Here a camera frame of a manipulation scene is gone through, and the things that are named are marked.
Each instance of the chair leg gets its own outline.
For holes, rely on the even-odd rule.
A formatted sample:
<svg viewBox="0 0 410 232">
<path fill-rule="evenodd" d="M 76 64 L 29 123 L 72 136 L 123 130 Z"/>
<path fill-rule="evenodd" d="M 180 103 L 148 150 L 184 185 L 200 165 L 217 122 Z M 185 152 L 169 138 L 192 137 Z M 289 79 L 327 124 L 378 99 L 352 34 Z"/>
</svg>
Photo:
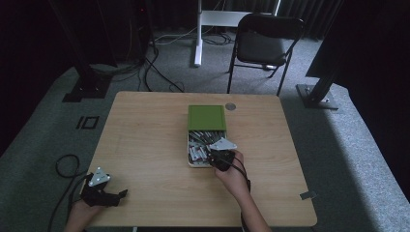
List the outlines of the chair leg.
<svg viewBox="0 0 410 232">
<path fill-rule="evenodd" d="M 268 76 L 268 78 L 272 78 L 272 76 L 274 76 L 274 74 L 277 72 L 277 70 L 279 69 L 279 66 L 277 66 L 274 71 L 272 72 L 272 74 L 270 76 Z"/>
<path fill-rule="evenodd" d="M 283 75 L 282 75 L 282 78 L 280 79 L 280 85 L 279 85 L 278 92 L 277 92 L 278 97 L 279 97 L 279 94 L 280 94 L 281 87 L 283 85 L 284 77 L 286 76 L 288 66 L 289 66 L 289 60 L 286 62 L 286 65 L 284 66 Z"/>
<path fill-rule="evenodd" d="M 226 90 L 226 94 L 229 94 L 229 92 L 230 92 L 230 85 L 231 85 L 231 82 L 232 82 L 232 74 L 233 74 L 233 66 L 232 66 L 232 69 L 229 69 L 229 80 L 228 80 L 228 88 Z"/>
<path fill-rule="evenodd" d="M 229 65 L 229 80 L 228 80 L 228 88 L 226 90 L 226 94 L 230 93 L 230 86 L 231 86 L 231 82 L 232 82 L 233 67 L 235 66 L 235 58 L 236 58 L 236 44 L 233 47 L 232 56 L 231 56 L 231 63 Z"/>
</svg>

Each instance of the green box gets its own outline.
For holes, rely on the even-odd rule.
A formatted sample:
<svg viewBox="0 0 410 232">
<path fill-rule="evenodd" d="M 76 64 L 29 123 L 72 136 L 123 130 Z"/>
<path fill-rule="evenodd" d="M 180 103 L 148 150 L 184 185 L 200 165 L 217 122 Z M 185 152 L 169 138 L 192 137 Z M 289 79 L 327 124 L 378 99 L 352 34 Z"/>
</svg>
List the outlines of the green box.
<svg viewBox="0 0 410 232">
<path fill-rule="evenodd" d="M 211 167 L 207 145 L 226 138 L 225 112 L 222 105 L 189 105 L 188 164 Z"/>
<path fill-rule="evenodd" d="M 222 105 L 189 105 L 188 131 L 226 131 Z"/>
</svg>

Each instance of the black chair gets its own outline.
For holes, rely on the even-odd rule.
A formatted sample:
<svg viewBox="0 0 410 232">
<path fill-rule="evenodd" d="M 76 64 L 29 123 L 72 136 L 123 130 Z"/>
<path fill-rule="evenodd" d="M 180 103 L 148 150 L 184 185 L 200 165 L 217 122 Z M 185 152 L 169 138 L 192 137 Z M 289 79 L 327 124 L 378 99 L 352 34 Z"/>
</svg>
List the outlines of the black chair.
<svg viewBox="0 0 410 232">
<path fill-rule="evenodd" d="M 284 65 L 277 92 L 277 96 L 279 96 L 292 57 L 293 47 L 303 36 L 304 25 L 304 22 L 299 18 L 279 17 L 271 14 L 245 15 L 238 24 L 229 66 L 227 93 L 230 92 L 234 66 L 254 69 L 267 69 L 267 67 L 273 66 L 273 72 L 269 76 L 271 78 L 278 68 Z M 236 58 L 242 63 L 253 65 L 235 64 Z"/>
</svg>

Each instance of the chair backrest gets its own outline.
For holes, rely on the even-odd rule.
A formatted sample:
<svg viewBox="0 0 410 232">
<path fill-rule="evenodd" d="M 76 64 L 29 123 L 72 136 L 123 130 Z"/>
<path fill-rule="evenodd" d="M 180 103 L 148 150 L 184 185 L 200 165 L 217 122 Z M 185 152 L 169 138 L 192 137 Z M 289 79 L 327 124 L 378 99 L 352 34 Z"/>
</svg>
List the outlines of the chair backrest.
<svg viewBox="0 0 410 232">
<path fill-rule="evenodd" d="M 299 18 L 255 13 L 239 21 L 238 33 L 254 31 L 266 37 L 299 40 L 304 28 L 305 23 Z"/>
</svg>

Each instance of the gray carpet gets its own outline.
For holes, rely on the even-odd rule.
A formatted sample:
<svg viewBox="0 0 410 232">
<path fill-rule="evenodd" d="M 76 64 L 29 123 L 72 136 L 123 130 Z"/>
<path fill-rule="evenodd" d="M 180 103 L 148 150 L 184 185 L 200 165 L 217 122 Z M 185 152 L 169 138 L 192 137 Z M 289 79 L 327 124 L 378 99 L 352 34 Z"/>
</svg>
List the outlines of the gray carpet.
<svg viewBox="0 0 410 232">
<path fill-rule="evenodd" d="M 334 85 L 331 94 L 340 110 L 307 109 L 296 84 L 315 84 L 305 78 L 320 42 L 301 40 L 284 82 L 280 99 L 313 199 L 318 223 L 313 228 L 273 228 L 274 231 L 409 231 L 410 206 L 383 160 L 348 91 Z M 225 93 L 232 44 L 204 44 L 202 66 L 194 68 L 194 41 L 159 45 L 155 66 L 190 93 Z M 147 57 L 152 60 L 150 48 Z M 100 70 L 112 68 L 97 65 Z M 267 72 L 237 68 L 232 94 L 275 95 L 281 69 L 272 79 Z M 147 91 L 143 69 L 116 75 L 105 99 L 62 103 L 77 80 L 74 69 L 60 76 L 0 159 L 0 231 L 46 231 L 51 213 L 69 179 L 59 177 L 55 162 L 76 154 L 79 169 L 87 170 L 103 125 L 119 91 Z M 153 91 L 176 91 L 157 72 L 148 73 Z M 93 129 L 78 129 L 81 117 L 99 117 Z M 74 163 L 66 160 L 66 171 Z M 62 231 L 67 197 L 57 211 L 52 231 Z M 211 228 L 138 228 L 138 231 L 235 231 Z M 132 231 L 131 228 L 90 228 L 88 231 Z"/>
</svg>

